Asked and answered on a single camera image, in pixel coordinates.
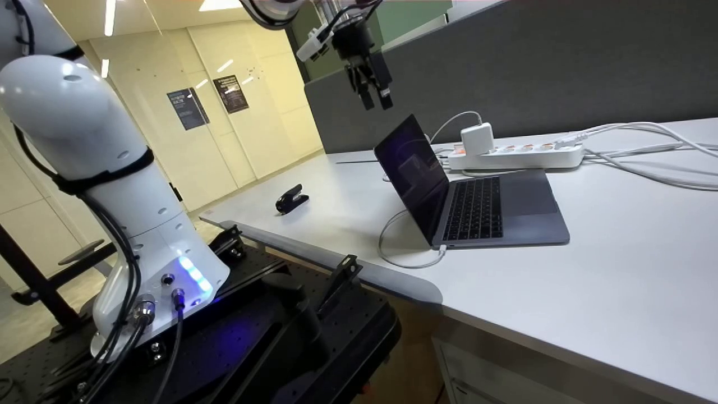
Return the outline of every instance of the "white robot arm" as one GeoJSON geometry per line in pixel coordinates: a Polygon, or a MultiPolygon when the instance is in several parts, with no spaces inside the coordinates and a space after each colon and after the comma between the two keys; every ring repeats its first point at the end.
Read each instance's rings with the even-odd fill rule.
{"type": "MultiPolygon", "coordinates": [[[[113,88],[86,66],[44,0],[0,3],[0,108],[16,126],[20,145],[30,153],[28,136],[53,168],[30,153],[35,163],[63,190],[81,198],[127,257],[127,264],[108,277],[93,313],[93,355],[113,362],[127,347],[172,328],[178,310],[192,316],[206,307],[230,269],[195,234],[113,88]]],[[[269,30],[288,27],[304,4],[242,3],[269,30]]],[[[368,66],[374,42],[363,27],[375,7],[377,3],[362,0],[319,0],[316,7],[324,27],[315,30],[315,41],[322,34],[322,47],[351,30],[334,47],[348,70],[358,70],[356,90],[375,85],[368,66]]],[[[385,73],[375,88],[386,106],[385,73]]]]}

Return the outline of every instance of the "laptop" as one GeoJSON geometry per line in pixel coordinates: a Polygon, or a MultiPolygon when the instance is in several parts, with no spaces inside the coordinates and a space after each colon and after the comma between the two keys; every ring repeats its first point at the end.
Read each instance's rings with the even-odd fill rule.
{"type": "Polygon", "coordinates": [[[450,181],[411,115],[375,156],[432,246],[567,244],[564,216],[546,174],[450,181]]]}

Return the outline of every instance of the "desk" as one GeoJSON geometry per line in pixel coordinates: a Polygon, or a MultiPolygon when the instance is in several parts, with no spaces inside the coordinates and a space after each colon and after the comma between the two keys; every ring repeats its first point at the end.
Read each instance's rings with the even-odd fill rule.
{"type": "MultiPolygon", "coordinates": [[[[670,129],[697,141],[718,136],[718,120],[670,129]]],[[[610,133],[590,145],[616,150],[665,141],[610,133]]],[[[316,156],[203,216],[234,223],[249,237],[329,267],[344,253],[358,253],[366,284],[441,305],[463,324],[608,371],[645,391],[718,402],[717,193],[681,190],[607,166],[550,174],[570,244],[450,252],[435,267],[401,269],[377,257],[377,235],[402,203],[381,180],[379,163],[340,163],[347,160],[374,156],[316,156]],[[279,216],[275,199],[300,181],[312,199],[279,216]]],[[[718,168],[717,160],[698,153],[641,161],[653,170],[688,161],[692,168],[718,168]]],[[[718,181],[698,170],[681,175],[718,181]]],[[[433,258],[407,216],[388,230],[386,253],[405,263],[433,258]]]]}

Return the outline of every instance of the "laptop keyboard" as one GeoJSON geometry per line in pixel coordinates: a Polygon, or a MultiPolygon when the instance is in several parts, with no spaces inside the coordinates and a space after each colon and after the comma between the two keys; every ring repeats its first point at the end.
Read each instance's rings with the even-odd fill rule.
{"type": "Polygon", "coordinates": [[[448,241],[501,237],[501,181],[459,181],[450,211],[448,241]]]}

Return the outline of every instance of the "power strip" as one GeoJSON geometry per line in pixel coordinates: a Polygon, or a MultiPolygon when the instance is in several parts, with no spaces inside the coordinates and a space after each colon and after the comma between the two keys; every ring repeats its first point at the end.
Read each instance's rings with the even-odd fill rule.
{"type": "Polygon", "coordinates": [[[448,170],[573,170],[584,161],[578,143],[507,143],[490,156],[468,156],[464,148],[441,156],[448,170]]]}

